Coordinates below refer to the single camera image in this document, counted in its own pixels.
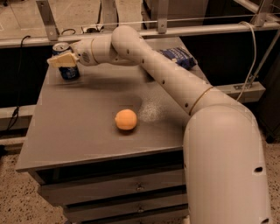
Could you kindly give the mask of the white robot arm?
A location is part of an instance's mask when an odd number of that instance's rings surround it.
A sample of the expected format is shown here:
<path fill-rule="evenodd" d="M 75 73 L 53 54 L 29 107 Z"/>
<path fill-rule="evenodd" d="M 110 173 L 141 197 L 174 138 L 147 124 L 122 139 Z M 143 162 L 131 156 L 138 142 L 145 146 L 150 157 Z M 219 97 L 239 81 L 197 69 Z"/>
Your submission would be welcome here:
<path fill-rule="evenodd" d="M 130 26 L 72 48 L 48 64 L 135 63 L 190 116 L 183 153 L 191 224 L 273 224 L 262 138 L 248 108 L 152 49 Z"/>

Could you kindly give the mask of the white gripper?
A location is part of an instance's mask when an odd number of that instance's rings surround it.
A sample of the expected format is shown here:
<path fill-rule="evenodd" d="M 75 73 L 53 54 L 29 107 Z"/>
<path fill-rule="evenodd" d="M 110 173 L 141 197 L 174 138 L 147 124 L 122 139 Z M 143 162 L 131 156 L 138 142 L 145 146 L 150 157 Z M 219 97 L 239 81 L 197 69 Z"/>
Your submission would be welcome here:
<path fill-rule="evenodd" d="M 79 61 L 84 66 L 96 66 L 97 62 L 92 52 L 93 40 L 86 38 L 72 43 L 73 52 L 65 52 L 52 56 L 47 63 L 52 67 L 76 67 Z"/>

